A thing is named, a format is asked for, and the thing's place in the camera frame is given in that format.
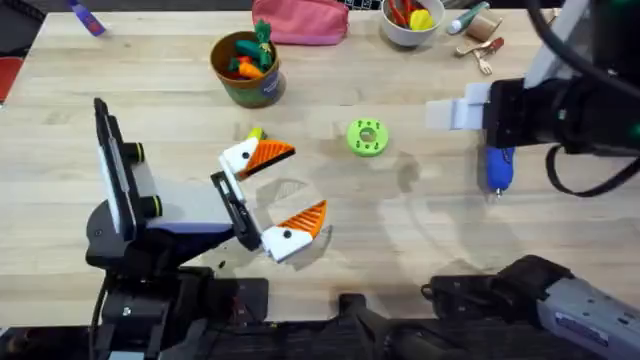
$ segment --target toy vegetable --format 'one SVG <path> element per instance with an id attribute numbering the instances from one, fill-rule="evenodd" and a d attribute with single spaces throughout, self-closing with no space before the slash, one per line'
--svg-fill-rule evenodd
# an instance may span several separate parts
<path id="1" fill-rule="evenodd" d="M 259 79 L 264 76 L 262 71 L 251 63 L 240 62 L 238 59 L 231 59 L 229 64 L 229 71 L 237 71 L 240 76 L 248 77 L 249 79 Z"/>
<path id="2" fill-rule="evenodd" d="M 415 10 L 409 18 L 409 27 L 414 31 L 428 30 L 433 27 L 433 17 L 427 9 Z"/>
<path id="3" fill-rule="evenodd" d="M 260 67 L 262 70 L 267 71 L 273 64 L 273 59 L 271 58 L 271 46 L 269 46 L 271 25 L 260 20 L 255 26 L 255 32 L 256 37 L 258 38 L 258 43 L 260 43 L 260 56 L 258 58 L 260 61 Z"/>

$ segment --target blue marker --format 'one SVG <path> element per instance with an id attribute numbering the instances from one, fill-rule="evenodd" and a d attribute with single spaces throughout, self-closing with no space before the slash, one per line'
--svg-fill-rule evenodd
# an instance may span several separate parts
<path id="1" fill-rule="evenodd" d="M 98 36 L 105 32 L 106 29 L 100 24 L 100 21 L 98 21 L 84 5 L 80 4 L 78 0 L 69 0 L 69 5 L 71 5 L 71 10 L 76 13 L 78 19 L 82 21 L 82 24 L 89 30 L 91 35 Z"/>
<path id="2" fill-rule="evenodd" d="M 515 151 L 515 148 L 498 149 L 487 146 L 487 184 L 498 198 L 509 188 L 513 180 Z"/>

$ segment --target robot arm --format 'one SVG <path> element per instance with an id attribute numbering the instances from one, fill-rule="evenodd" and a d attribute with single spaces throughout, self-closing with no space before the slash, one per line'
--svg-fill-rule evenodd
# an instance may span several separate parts
<path id="1" fill-rule="evenodd" d="M 422 291 L 440 319 L 526 320 L 607 359 L 640 358 L 637 309 L 537 256 L 496 275 L 435 276 Z"/>
<path id="2" fill-rule="evenodd" d="M 557 144 L 547 172 L 562 192 L 591 197 L 610 191 L 640 171 L 640 45 L 634 33 L 640 3 L 567 1 L 553 32 L 539 3 L 527 0 L 534 28 L 545 45 L 526 77 L 469 84 L 465 97 L 427 103 L 429 127 L 486 130 L 498 149 Z M 638 157 L 607 182 L 575 192 L 562 185 L 555 156 L 568 154 Z"/>

